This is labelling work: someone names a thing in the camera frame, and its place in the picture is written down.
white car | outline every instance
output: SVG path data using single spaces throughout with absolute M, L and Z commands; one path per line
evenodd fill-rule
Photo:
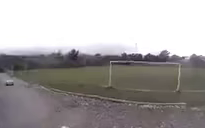
M 6 86 L 13 86 L 14 85 L 14 82 L 13 80 L 6 80 Z

soccer field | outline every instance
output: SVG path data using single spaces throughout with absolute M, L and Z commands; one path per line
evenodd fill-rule
M 177 67 L 114 66 L 112 86 L 107 89 L 109 67 L 39 69 L 15 72 L 15 76 L 44 86 L 85 94 L 145 102 L 205 102 L 205 93 L 177 94 Z M 169 92 L 138 92 L 134 89 Z M 181 90 L 205 90 L 205 69 L 182 68 Z
M 107 86 L 109 67 L 40 69 L 16 72 L 16 76 L 44 85 Z M 114 66 L 112 86 L 122 89 L 172 90 L 177 87 L 178 67 Z M 205 90 L 205 69 L 182 68 L 182 90 Z

overcast sky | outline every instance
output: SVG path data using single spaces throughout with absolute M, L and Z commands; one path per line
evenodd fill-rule
M 136 43 L 142 53 L 205 55 L 205 0 L 0 0 L 0 52 L 134 52 Z

curb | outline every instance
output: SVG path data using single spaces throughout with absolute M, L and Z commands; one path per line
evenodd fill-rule
M 108 98 L 108 97 L 103 97 L 103 96 L 98 96 L 98 95 L 90 95 L 90 94 L 82 94 L 82 93 L 76 93 L 76 92 L 68 92 L 68 91 L 63 91 L 55 88 L 46 88 L 44 86 L 38 85 L 40 88 L 57 93 L 57 94 L 68 94 L 68 95 L 74 95 L 74 96 L 79 96 L 79 97 L 86 97 L 86 98 L 94 98 L 94 99 L 99 99 L 99 100 L 107 100 L 111 102 L 116 102 L 116 103 L 126 103 L 126 104 L 136 104 L 136 105 L 156 105 L 156 106 L 183 106 L 185 107 L 187 104 L 186 103 L 155 103 L 155 102 L 138 102 L 138 101 L 131 101 L 131 100 L 122 100 L 122 99 L 116 99 L 116 98 Z

road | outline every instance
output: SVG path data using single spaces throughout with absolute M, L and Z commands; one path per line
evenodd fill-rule
M 205 128 L 205 106 L 180 109 L 58 95 L 0 74 L 0 128 Z

